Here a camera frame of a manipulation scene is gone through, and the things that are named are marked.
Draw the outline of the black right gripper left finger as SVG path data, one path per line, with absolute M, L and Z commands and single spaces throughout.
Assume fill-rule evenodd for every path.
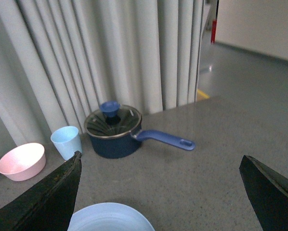
M 0 209 L 0 231 L 66 231 L 79 188 L 81 152 Z

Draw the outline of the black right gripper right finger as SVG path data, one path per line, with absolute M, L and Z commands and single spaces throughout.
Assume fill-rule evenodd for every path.
M 248 155 L 239 172 L 262 229 L 288 231 L 288 179 Z

